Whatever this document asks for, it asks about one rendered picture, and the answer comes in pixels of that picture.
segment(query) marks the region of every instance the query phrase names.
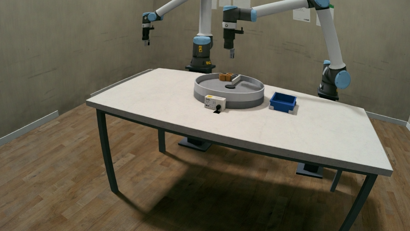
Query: white baseboard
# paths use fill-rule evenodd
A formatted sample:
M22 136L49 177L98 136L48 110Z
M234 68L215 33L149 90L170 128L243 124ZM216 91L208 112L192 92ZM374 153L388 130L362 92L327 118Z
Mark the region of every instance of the white baseboard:
M378 120L386 121L386 122L389 122L389 123L398 124L398 125L401 125L401 126L406 126L408 124L407 121L391 118L391 117L384 116L384 115L379 115L379 114L375 114L375 113L371 113L371 112L366 112L366 114L369 118L378 119Z
M31 123L29 125L26 125L26 126L20 128L20 129L18 129L17 131L14 131L14 132L0 138L0 146L14 140L15 138L17 138L19 136L22 136L22 135L26 134L27 132L29 132L33 129L36 129L37 127L39 127L39 126L41 126L41 125L43 125L43 124L57 118L57 117L58 117L58 111L55 111L55 112L53 112L49 115L46 115L45 117L43 117L39 120L34 121L33 123Z
M108 87L104 87L103 89L98 90L98 91L92 93L90 96L91 96L91 97L94 97L94 96L98 95L98 94L101 93L101 92L104 92L104 91L106 91L106 90L108 90L108 89L110 89L110 88L113 88L113 87L115 87L115 86L117 86L117 85L119 85L119 84L122 84L123 82L126 82L126 81L128 81L128 80L130 80L130 79L133 79L133 78L135 78L135 77L138 77L138 76L140 76L140 75L143 75L143 74L145 74L145 73L148 73L148 72L150 72L150 71L152 71L152 70L153 70L153 69L148 69L148 70L145 70L145 71L140 72L140 73L138 73L138 74L135 74L135 75L133 75L133 76L130 76L130 77L126 78L126 79L123 79L123 80L121 80L121 81L118 81L118 82L116 82L116 83L113 83L113 84L111 84L111 85L108 86Z

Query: blue bin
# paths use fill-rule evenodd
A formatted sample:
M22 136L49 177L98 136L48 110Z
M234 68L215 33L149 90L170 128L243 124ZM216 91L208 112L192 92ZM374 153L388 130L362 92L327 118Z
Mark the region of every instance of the blue bin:
M270 99L270 109L286 112L293 111L296 105L296 96L275 92Z

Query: gray wall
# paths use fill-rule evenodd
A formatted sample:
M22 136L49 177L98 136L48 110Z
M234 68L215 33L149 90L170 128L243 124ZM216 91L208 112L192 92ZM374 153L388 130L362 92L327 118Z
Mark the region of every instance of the gray wall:
M148 69L151 0L0 1L0 137Z
M154 0L156 10L168 0ZM252 0L251 6L274 0ZM334 23L343 60L352 76L349 88L339 91L340 102L366 111L407 120L410 114L410 1L332 0ZM239 22L235 59L223 49L222 7L212 11L214 72L236 72L265 84L317 95L323 60L328 59L321 28L292 19L292 11ZM183 70L192 56L198 33L199 1L191 0L152 23L151 68Z

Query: white poster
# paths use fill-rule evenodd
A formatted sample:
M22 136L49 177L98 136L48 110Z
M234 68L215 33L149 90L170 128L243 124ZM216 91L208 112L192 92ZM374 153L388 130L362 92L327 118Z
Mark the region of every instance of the white poster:
M332 14L332 19L334 19L333 17L333 12L334 12L334 5L329 5L330 7L330 13ZM320 21L319 21L319 17L316 14L316 25L320 26Z
M232 6L231 0L219 0L219 6L220 7Z
M251 8L251 0L234 0L234 6L238 8Z
M216 10L218 7L218 0L212 0L212 9Z
M304 21L304 22L310 22L310 9L299 8L299 9L293 10L293 19Z

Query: blue joint cap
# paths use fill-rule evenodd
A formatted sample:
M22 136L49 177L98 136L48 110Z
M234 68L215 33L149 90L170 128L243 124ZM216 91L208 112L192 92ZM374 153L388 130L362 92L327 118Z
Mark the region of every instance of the blue joint cap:
M256 22L256 18L257 18L256 11L252 9L251 10L251 21Z
M347 71L341 71L336 75L334 79L335 85L340 89L345 89L350 84L350 74Z
M194 38L194 44L197 45L206 45L211 43L211 38L207 37L207 36L196 36Z
M330 4L330 0L315 0L316 4L318 4L320 7L328 7Z
M157 20L157 14L155 12L150 13L148 15L148 20L151 22Z
M235 9L235 8L238 8L238 7L237 6L224 6L223 11L227 11L227 10Z

